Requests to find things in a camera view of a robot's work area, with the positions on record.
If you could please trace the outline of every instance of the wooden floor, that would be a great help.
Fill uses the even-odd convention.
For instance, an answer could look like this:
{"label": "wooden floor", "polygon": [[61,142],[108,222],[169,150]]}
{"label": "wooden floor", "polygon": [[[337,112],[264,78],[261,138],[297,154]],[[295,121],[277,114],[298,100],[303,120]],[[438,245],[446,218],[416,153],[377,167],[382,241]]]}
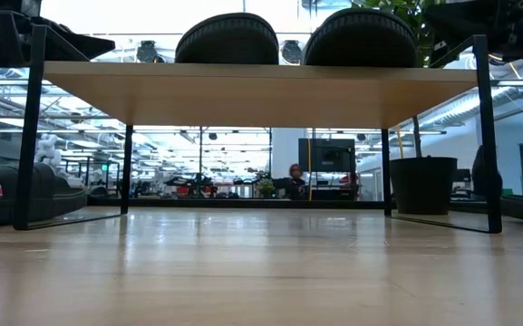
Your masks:
{"label": "wooden floor", "polygon": [[0,325],[523,325],[523,223],[505,227],[172,208],[0,227]]}

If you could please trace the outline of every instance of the potted plant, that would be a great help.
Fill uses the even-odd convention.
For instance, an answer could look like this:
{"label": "potted plant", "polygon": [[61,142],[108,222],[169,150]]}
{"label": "potted plant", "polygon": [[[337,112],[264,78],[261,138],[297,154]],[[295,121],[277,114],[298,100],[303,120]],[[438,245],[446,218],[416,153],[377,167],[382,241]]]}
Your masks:
{"label": "potted plant", "polygon": [[[418,42],[418,65],[423,67],[430,63],[434,37],[422,13],[428,5],[444,2],[444,0],[363,0],[359,3],[356,1],[354,6],[379,8],[400,17],[414,32]],[[398,212],[446,215],[449,211],[457,159],[424,158],[421,152],[418,117],[412,117],[412,125],[416,157],[403,158],[401,155],[400,159],[395,159],[390,164],[390,178]]]}
{"label": "potted plant", "polygon": [[270,178],[263,178],[256,185],[257,192],[261,194],[264,199],[271,198],[276,188],[273,186],[273,181]]}

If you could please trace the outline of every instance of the desk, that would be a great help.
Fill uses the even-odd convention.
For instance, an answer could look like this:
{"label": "desk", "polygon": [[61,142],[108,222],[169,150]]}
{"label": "desk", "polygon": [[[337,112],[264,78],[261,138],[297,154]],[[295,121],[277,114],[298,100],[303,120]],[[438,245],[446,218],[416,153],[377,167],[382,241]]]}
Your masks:
{"label": "desk", "polygon": [[132,126],[389,129],[477,85],[469,70],[186,63],[46,62],[44,78]]}

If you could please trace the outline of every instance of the woman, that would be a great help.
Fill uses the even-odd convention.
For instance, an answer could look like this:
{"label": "woman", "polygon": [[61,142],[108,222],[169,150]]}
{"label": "woman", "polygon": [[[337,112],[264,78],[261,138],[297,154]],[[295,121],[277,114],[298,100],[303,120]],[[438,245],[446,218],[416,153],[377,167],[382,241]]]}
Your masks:
{"label": "woman", "polygon": [[295,163],[289,167],[289,176],[291,177],[291,187],[286,189],[286,194],[289,199],[300,200],[305,199],[305,181],[301,178],[303,173],[299,164]]}
{"label": "woman", "polygon": [[[484,200],[487,196],[487,171],[485,170],[484,163],[484,149],[482,145],[479,146],[477,150],[477,156],[475,161],[472,164],[472,190],[473,190],[473,199]],[[497,184],[492,185],[497,188],[499,194],[503,192],[503,179],[500,177],[499,172],[497,171]]]}

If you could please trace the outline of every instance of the shelf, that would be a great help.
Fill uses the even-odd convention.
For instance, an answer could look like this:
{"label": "shelf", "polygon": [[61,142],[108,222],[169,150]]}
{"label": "shelf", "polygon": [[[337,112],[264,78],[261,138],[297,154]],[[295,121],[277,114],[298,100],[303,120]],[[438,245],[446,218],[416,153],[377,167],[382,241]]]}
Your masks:
{"label": "shelf", "polygon": [[44,78],[129,125],[391,128],[477,85],[476,72],[46,62]]}

